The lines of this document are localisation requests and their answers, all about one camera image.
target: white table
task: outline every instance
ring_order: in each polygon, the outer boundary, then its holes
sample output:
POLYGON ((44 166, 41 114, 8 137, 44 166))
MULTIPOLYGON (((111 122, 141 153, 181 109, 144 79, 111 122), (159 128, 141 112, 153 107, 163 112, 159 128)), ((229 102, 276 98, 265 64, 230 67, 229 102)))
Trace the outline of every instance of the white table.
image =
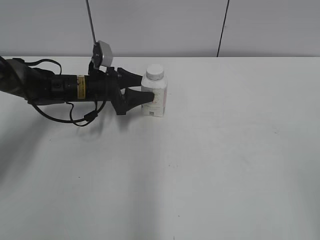
POLYGON ((107 105, 78 128, 0 94, 0 239, 320 239, 320 58, 114 59, 150 63, 169 79, 163 118, 107 105))

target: wire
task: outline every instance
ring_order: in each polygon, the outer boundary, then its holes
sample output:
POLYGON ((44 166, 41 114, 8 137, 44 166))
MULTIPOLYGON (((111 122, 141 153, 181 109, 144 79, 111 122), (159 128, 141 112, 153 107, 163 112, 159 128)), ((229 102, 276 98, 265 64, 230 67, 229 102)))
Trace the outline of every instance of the wire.
POLYGON ((48 62, 48 63, 52 63, 52 64, 56 64, 60 67, 60 73, 59 75, 61 75, 62 73, 62 66, 59 62, 55 61, 55 60, 52 60, 52 59, 47 59, 47 58, 44 58, 44 59, 41 59, 41 60, 38 60, 38 61, 31 61, 31 62, 25 62, 25 60, 23 60, 22 58, 13 58, 14 60, 22 63, 22 64, 25 64, 27 66, 37 66, 41 63, 45 63, 45 62, 48 62))
MULTIPOLYGON (((4 64, 5 67, 7 67, 7 69, 9 69, 11 71, 11 73, 13 74, 14 78, 16 79, 19 87, 21 88, 26 100, 28 101, 29 104, 31 104, 33 106, 33 108, 42 116, 44 116, 45 118, 54 121, 54 122, 58 122, 58 123, 64 123, 64 124, 76 124, 76 123, 81 123, 85 121, 85 118, 81 118, 81 119, 77 119, 77 120, 64 120, 64 119, 58 119, 55 117, 52 117, 48 114, 46 114, 45 112, 43 112, 35 103, 34 101, 31 99, 31 97, 29 96, 29 93, 27 91, 27 89, 25 88, 24 84, 22 83, 20 77, 18 76, 18 74, 16 73, 16 71, 13 69, 13 67, 2 57, 0 56, 0 61, 4 64)), ((101 110, 104 108, 104 106, 106 105, 107 102, 107 96, 105 96, 102 105, 100 106, 100 108, 97 110, 97 114, 99 112, 101 112, 101 110)))
MULTIPOLYGON (((72 118, 72 111, 74 110, 75 105, 74 105, 72 102, 68 102, 68 101, 66 101, 65 103, 72 106, 71 109, 70 109, 70 112, 69 112, 69 117, 70 117, 70 120, 71 120, 71 121, 74 121, 73 118, 72 118)), ((98 102, 97 102, 96 100, 94 101, 94 105, 95 105, 95 109, 94 109, 94 110, 97 111, 98 102)), ((88 121, 87 123, 82 124, 82 125, 77 124, 77 123, 75 123, 75 122, 74 122, 73 124, 76 125, 76 126, 78 126, 78 127, 85 127, 85 126, 89 125, 90 123, 92 123, 94 119, 95 119, 95 118, 93 118, 92 120, 90 120, 90 121, 88 121)))
POLYGON ((222 41, 222 36, 224 35, 225 24, 226 24, 226 19, 227 19, 227 13, 228 13, 228 9, 229 9, 229 3, 230 3, 230 0, 228 0, 228 2, 227 2, 227 4, 226 4, 226 8, 225 8, 225 14, 224 14, 224 20, 223 20, 223 25, 222 25, 222 30, 221 30, 219 47, 218 47, 218 51, 217 51, 217 53, 216 53, 216 57, 217 57, 217 58, 219 57, 220 47, 221 47, 221 41, 222 41))

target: white bottle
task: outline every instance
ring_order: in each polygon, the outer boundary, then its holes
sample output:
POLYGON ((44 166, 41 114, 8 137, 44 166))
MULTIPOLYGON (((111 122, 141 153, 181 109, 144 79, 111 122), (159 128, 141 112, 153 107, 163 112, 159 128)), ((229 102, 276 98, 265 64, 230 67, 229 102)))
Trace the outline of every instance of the white bottle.
POLYGON ((148 66, 141 81, 141 91, 154 93, 154 100, 142 105, 144 115, 163 117, 166 107, 167 85, 168 80, 164 68, 160 64, 148 66))

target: white bottle cap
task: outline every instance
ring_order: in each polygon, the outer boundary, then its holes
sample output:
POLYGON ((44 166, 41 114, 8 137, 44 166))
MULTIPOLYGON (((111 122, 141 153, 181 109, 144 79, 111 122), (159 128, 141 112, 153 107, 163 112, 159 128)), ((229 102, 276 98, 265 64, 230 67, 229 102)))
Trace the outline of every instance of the white bottle cap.
POLYGON ((146 69, 146 77, 150 80, 160 80, 164 76, 165 70, 160 64, 151 64, 146 69))

